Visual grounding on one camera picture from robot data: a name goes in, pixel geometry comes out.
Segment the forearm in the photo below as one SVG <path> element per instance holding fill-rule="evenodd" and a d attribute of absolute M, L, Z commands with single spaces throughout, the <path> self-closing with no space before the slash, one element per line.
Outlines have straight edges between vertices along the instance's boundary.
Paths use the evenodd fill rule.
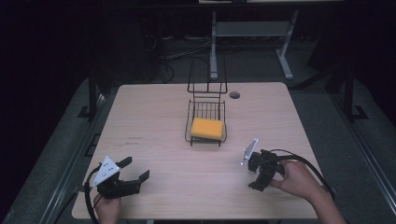
<path fill-rule="evenodd" d="M 346 224 L 345 219 L 327 193 L 320 193 L 308 200 L 314 207 L 321 224 Z"/>

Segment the wooden tabletop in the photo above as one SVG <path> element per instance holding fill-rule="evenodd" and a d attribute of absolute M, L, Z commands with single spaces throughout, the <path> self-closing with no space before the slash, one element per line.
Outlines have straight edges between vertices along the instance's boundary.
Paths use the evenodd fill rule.
<path fill-rule="evenodd" d="M 228 136 L 220 147 L 200 143 L 191 147 L 185 140 L 192 98 L 187 84 L 120 87 L 87 172 L 106 156 L 113 161 L 133 157 L 120 171 L 122 180 L 137 179 L 150 170 L 140 193 L 122 198 L 121 217 L 317 218 L 303 199 L 271 187 L 264 192 L 248 187 L 257 174 L 240 165 L 244 148 L 258 138 L 255 151 L 286 149 L 318 168 L 287 87 L 283 83 L 229 83 L 228 87 L 229 92 L 239 92 L 240 98 L 222 96 Z M 90 218 L 82 193 L 73 217 Z"/>

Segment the yellow sponge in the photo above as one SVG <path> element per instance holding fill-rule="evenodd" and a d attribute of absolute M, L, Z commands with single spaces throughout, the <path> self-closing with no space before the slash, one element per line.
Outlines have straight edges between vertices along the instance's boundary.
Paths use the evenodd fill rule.
<path fill-rule="evenodd" d="M 195 118 L 192 121 L 191 136 L 221 140 L 223 121 Z"/>

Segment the black wire rack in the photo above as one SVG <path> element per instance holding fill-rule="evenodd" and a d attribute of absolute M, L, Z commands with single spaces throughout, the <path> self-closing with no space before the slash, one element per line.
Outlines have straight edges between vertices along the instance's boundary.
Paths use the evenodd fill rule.
<path fill-rule="evenodd" d="M 189 84 L 187 91 L 192 93 L 192 100 L 189 100 L 189 111 L 186 123 L 185 139 L 193 143 L 217 143 L 221 146 L 227 139 L 227 125 L 225 122 L 225 101 L 221 101 L 221 95 L 227 93 L 227 77 L 225 75 L 218 78 L 219 82 L 212 82 L 209 72 L 205 77 L 205 85 L 201 85 L 198 90 L 195 87 L 196 77 L 194 74 L 194 59 L 191 60 Z M 223 132 L 221 139 L 209 139 L 191 135 L 191 127 L 195 118 L 221 120 L 223 122 Z"/>

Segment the table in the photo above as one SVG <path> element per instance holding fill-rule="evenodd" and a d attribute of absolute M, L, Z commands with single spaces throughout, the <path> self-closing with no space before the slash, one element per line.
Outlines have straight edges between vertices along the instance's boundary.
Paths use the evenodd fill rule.
<path fill-rule="evenodd" d="M 199 143 L 191 147 L 184 138 L 192 97 L 187 84 L 120 87 L 88 173 L 105 156 L 113 161 L 133 157 L 132 164 L 120 171 L 123 180 L 137 179 L 150 170 L 140 193 L 122 198 L 122 218 L 317 218 L 303 199 L 274 188 L 264 192 L 249 188 L 257 174 L 240 165 L 243 149 L 258 138 L 256 151 L 286 149 L 318 169 L 287 87 L 283 83 L 229 83 L 228 88 L 238 91 L 240 98 L 222 96 L 226 142 L 220 147 Z M 90 218 L 83 193 L 72 214 Z"/>

